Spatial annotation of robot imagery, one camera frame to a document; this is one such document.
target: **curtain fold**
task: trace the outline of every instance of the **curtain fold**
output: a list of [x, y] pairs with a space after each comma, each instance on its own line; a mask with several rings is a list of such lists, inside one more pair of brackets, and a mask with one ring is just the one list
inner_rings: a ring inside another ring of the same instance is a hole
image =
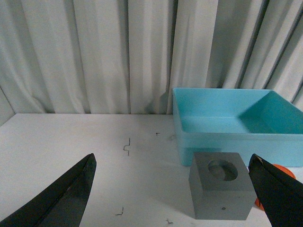
[[218, 1], [178, 1], [167, 113], [172, 88], [205, 87]]
[[75, 0], [78, 36], [92, 114], [129, 114], [126, 0]]
[[302, 1], [270, 1], [241, 88], [264, 89], [302, 11]]
[[169, 114], [174, 87], [273, 89], [303, 110], [302, 11], [303, 0], [2, 0], [3, 116]]
[[175, 0], [129, 0], [130, 104], [133, 114], [165, 114]]

